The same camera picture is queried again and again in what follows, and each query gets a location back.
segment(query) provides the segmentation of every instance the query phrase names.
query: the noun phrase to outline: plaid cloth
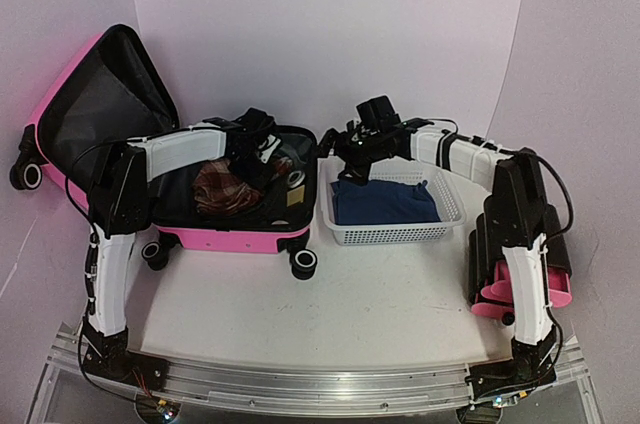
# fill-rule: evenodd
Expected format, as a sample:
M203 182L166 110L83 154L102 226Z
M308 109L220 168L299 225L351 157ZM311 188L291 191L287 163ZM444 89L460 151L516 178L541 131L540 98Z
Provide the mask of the plaid cloth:
M198 213L209 216L231 216L262 200L263 193L249 186L229 171L226 157L207 161L193 181L193 194ZM272 160L274 178L287 174L293 167L291 159Z

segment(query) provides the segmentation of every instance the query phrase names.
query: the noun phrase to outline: blue clothing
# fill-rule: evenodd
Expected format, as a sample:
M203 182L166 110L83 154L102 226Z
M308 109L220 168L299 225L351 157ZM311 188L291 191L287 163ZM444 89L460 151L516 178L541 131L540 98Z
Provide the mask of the blue clothing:
M331 183L336 224L417 224L441 222L427 181L410 186L371 180L358 186L346 180Z

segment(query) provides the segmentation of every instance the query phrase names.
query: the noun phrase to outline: folded clothes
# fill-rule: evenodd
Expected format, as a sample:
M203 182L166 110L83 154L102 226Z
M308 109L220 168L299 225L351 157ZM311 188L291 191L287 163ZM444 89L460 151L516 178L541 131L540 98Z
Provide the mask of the folded clothes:
M358 186L346 180L331 183L336 224L417 224L440 222L427 181L415 186L371 180Z
M270 161L275 179L288 174L293 167L286 157ZM254 189L229 170L230 161L226 157L207 161L202 165L193 181L193 196L199 214L209 216L231 216L248 209L262 200L263 193Z

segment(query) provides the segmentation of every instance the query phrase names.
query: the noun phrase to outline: black wheel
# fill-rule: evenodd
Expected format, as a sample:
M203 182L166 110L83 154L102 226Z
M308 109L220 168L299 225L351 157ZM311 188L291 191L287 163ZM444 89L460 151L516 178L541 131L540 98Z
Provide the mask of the black wheel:
M160 253L160 243L158 241L151 241L144 245L140 254L145 261L153 259Z
M316 272L318 256L309 249L300 249L289 255L289 262L291 263L291 272L296 279L306 281L311 279Z
M516 316L513 312L505 312L502 315L502 323L505 326L511 326L514 322L516 322Z
M18 170L16 166L11 166L9 171L9 181L16 191L24 191L26 188L22 185L22 181L18 178Z
M27 189L37 189L42 184L42 169L38 164L29 162L22 170L22 173L19 174L19 177Z
M169 251L162 251L153 259L147 261L147 265L152 271L161 271L169 264Z
M158 241L151 241L145 244L140 254L142 254L142 258L147 261L150 269L161 271L169 264L170 250L169 247L162 246Z
M17 164L9 171L9 180L14 189L19 191L33 191L40 187L42 183L42 169L35 162Z

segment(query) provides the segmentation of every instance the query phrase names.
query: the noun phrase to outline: white backdrop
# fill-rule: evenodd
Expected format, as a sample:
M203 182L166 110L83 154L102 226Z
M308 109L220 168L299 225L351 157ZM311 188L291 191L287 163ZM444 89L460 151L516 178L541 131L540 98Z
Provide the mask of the white backdrop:
M262 107L316 133L388 94L485 134L520 0L135 0L185 121Z
M0 0L0 421L23 422L56 331L77 323L88 227L51 182L17 192L9 168L27 118L71 57L133 0Z

